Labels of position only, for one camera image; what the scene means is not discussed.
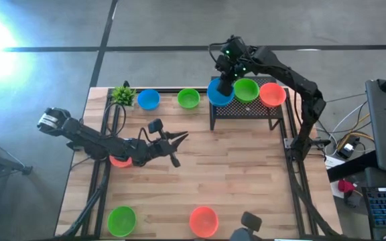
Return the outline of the blue mini bowl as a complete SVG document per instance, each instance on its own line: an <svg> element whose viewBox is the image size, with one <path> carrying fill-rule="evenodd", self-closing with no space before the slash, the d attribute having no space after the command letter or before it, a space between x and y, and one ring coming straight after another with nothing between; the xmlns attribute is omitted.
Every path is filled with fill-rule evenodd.
<svg viewBox="0 0 386 241"><path fill-rule="evenodd" d="M234 88L232 88L230 95L225 96L217 90L219 84L220 78L215 78L211 80L207 88L207 97L213 106L224 107L231 103L231 101L235 97L235 91Z"/></svg>
<svg viewBox="0 0 386 241"><path fill-rule="evenodd" d="M154 89L143 90L137 97L137 103L143 110L155 110L160 104L160 94Z"/></svg>

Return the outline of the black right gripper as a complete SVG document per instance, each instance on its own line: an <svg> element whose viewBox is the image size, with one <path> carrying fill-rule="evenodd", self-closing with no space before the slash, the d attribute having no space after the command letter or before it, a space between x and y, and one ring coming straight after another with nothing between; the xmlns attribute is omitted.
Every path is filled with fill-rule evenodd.
<svg viewBox="0 0 386 241"><path fill-rule="evenodd" d="M232 60L226 55L219 55L216 59L215 69L221 73L217 91L224 96L233 93L231 82L242 78L249 72L247 65L239 60Z"/></svg>

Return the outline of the red crumpled item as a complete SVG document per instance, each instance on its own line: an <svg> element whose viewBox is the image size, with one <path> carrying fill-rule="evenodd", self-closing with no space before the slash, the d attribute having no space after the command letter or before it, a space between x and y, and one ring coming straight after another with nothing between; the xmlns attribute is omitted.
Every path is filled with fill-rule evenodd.
<svg viewBox="0 0 386 241"><path fill-rule="evenodd" d="M338 181L337 188L342 193L349 193L356 189L356 187L351 182L344 179Z"/></svg>

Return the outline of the white power adapter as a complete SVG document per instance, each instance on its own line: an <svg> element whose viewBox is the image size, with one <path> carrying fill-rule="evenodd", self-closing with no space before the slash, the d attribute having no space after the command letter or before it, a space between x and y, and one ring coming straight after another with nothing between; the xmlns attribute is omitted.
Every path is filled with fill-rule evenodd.
<svg viewBox="0 0 386 241"><path fill-rule="evenodd" d="M359 142L357 140L354 140L353 142L347 142L345 144L342 144L342 147L339 150L337 150L336 154L339 157L342 157L343 159L348 159L354 153L358 144L359 144Z"/></svg>

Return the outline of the white paper sheet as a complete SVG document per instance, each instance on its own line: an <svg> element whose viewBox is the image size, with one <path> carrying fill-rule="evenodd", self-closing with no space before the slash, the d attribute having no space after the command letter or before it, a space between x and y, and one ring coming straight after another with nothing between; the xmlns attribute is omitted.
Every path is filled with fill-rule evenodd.
<svg viewBox="0 0 386 241"><path fill-rule="evenodd" d="M324 164L326 166L326 169L330 169L330 168L336 167L338 165L344 164L344 161L337 159L337 158L334 158L334 157L331 157L331 156L326 156L326 160L325 160Z"/></svg>

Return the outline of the green plant in white pot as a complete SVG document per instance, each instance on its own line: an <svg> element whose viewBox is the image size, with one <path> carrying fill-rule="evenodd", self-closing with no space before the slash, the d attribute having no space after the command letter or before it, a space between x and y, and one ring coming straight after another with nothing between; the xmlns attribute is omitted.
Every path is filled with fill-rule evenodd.
<svg viewBox="0 0 386 241"><path fill-rule="evenodd" d="M123 106L133 106L136 94L136 89L132 89L129 86L119 86L114 88L111 96L114 103Z"/></svg>

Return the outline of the black perforated metal rack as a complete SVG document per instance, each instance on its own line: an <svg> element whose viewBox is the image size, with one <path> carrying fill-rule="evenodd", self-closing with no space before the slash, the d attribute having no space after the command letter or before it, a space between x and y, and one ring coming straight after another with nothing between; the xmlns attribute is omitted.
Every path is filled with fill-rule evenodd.
<svg viewBox="0 0 386 241"><path fill-rule="evenodd" d="M272 77L247 77L256 81L259 89L266 83L276 83ZM241 103L235 97L230 104L224 107L213 106L210 103L210 130L214 130L217 119L267 119L269 128L273 130L272 119L280 120L283 118L282 108L280 106L269 108L262 104L258 96L253 102Z"/></svg>

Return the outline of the red mini bowl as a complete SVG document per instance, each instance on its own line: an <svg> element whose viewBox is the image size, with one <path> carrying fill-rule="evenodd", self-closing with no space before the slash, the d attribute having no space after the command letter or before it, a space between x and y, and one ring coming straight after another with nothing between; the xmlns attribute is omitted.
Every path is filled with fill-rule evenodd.
<svg viewBox="0 0 386 241"><path fill-rule="evenodd" d="M286 92L276 83L266 83L260 87L259 97L264 106L275 108L285 102Z"/></svg>
<svg viewBox="0 0 386 241"><path fill-rule="evenodd" d="M126 168L132 166L132 158L128 158L126 161L120 161L113 156L109 156L111 164L118 168Z"/></svg>
<svg viewBox="0 0 386 241"><path fill-rule="evenodd" d="M191 231L200 238L209 238L218 230L219 220L216 212L208 206L197 207L189 218Z"/></svg>

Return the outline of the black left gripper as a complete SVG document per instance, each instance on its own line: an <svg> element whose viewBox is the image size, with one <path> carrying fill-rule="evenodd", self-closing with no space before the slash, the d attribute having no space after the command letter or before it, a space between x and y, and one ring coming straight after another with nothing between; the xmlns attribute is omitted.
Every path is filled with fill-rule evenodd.
<svg viewBox="0 0 386 241"><path fill-rule="evenodd" d="M146 139L149 141L149 148L151 149L151 158L170 156L170 160L174 167L179 167L180 162L175 155L178 151L178 146L188 136L188 131L182 131L178 133L161 132L160 138L151 140L147 134Z"/></svg>

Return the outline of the thick black bar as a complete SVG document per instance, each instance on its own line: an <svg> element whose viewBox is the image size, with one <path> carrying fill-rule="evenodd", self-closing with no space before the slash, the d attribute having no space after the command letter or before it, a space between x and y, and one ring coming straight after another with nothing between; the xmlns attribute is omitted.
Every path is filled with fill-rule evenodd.
<svg viewBox="0 0 386 241"><path fill-rule="evenodd" d="M327 170L330 183L360 173L368 167L378 168L376 151L371 151L356 159L336 165Z"/></svg>

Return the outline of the green mini bowl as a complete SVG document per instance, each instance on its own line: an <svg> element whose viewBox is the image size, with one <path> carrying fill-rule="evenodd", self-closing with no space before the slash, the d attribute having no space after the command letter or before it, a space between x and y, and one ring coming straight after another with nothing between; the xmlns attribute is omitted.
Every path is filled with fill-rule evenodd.
<svg viewBox="0 0 386 241"><path fill-rule="evenodd" d="M185 88L179 91L177 101L182 108L193 109L200 103L200 94L193 88Z"/></svg>
<svg viewBox="0 0 386 241"><path fill-rule="evenodd" d="M253 102L259 96L259 86L256 81L241 78L234 83L235 98L241 103Z"/></svg>
<svg viewBox="0 0 386 241"><path fill-rule="evenodd" d="M116 237L126 237L136 226L136 213L129 206L119 206L111 211L107 218L107 228Z"/></svg>

